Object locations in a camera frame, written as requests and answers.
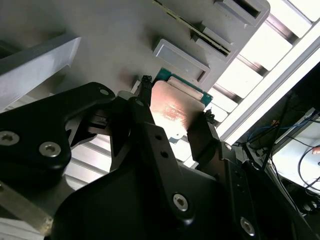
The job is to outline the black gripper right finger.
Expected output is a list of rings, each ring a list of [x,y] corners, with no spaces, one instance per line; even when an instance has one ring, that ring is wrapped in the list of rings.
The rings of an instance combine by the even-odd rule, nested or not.
[[[187,130],[196,169],[213,179],[205,195],[203,233],[212,240],[317,240],[293,202],[267,173],[248,159],[239,162],[221,141],[210,112],[199,112]]]

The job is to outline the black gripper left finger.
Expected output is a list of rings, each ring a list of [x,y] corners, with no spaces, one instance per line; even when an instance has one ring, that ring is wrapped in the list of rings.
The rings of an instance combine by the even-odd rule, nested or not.
[[[0,179],[45,191],[57,185],[71,150],[96,135],[110,137],[110,173],[140,165],[154,182],[166,215],[177,227],[195,218],[184,179],[163,128],[150,111],[152,84],[144,76],[138,95],[123,98],[91,82],[0,115]]]

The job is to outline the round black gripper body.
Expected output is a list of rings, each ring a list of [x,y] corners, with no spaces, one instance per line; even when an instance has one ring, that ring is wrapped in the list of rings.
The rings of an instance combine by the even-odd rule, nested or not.
[[[180,167],[193,222],[176,226],[165,213],[154,181],[130,164],[72,193],[58,208],[53,240],[240,240],[223,187],[211,176]]]

